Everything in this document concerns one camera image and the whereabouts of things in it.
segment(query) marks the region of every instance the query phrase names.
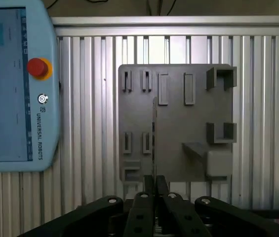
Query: cable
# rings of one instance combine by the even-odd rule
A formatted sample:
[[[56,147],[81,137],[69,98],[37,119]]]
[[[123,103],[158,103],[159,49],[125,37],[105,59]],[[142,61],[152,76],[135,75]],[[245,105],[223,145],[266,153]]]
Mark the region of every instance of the cable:
[[[171,13],[171,11],[172,11],[172,9],[173,9],[173,7],[174,7],[174,5],[175,5],[176,2],[177,2],[177,0],[174,0],[174,1],[173,1],[173,4],[172,4],[172,6],[171,6],[169,12],[167,13],[167,16]]]
[[[55,0],[51,5],[49,5],[46,9],[51,9],[59,0]]]
[[[97,1],[86,0],[86,1],[91,2],[91,3],[98,3],[98,2],[108,2],[109,0],[97,0]]]

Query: aluminum profile wall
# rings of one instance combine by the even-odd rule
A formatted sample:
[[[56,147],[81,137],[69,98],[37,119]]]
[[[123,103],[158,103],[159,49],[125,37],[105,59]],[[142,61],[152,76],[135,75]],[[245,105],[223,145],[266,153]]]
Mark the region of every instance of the aluminum profile wall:
[[[171,183],[170,189],[192,201],[212,195],[242,208],[279,208],[279,17],[112,21],[54,19],[61,138],[54,164],[45,172],[0,173],[0,237],[16,236],[105,195],[142,190],[142,184],[124,186],[119,180],[116,78],[121,64],[237,66],[231,185]]]

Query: light blue casing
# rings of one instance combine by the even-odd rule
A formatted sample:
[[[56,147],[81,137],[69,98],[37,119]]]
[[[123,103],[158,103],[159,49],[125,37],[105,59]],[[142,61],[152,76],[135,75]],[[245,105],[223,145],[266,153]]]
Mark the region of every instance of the light blue casing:
[[[0,0],[0,7],[26,8],[28,59],[46,58],[53,66],[53,75],[47,80],[36,80],[29,75],[33,161],[0,162],[0,171],[42,171],[52,163],[60,129],[56,35],[47,11],[40,0]],[[42,93],[48,95],[48,102],[44,105],[38,102],[38,95]],[[41,107],[45,107],[45,113],[40,111]],[[39,141],[38,114],[41,117],[41,139]],[[42,142],[40,159],[39,142]]]

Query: screw head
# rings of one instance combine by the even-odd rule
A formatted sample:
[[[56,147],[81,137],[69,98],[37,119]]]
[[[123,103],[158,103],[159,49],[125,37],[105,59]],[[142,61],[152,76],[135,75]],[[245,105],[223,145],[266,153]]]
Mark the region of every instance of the screw head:
[[[170,198],[176,198],[177,195],[176,195],[176,194],[168,194],[168,197],[170,197]]]
[[[210,204],[210,200],[208,200],[206,198],[203,198],[201,201],[204,202],[205,204]]]
[[[116,202],[116,199],[110,199],[109,200],[109,203],[115,203]]]

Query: emergency stop button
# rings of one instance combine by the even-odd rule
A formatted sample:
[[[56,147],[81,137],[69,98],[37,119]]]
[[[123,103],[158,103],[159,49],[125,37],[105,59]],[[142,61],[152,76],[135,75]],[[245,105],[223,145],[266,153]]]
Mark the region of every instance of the emergency stop button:
[[[40,58],[32,58],[27,63],[27,71],[36,78],[43,78],[48,73],[48,65]]]

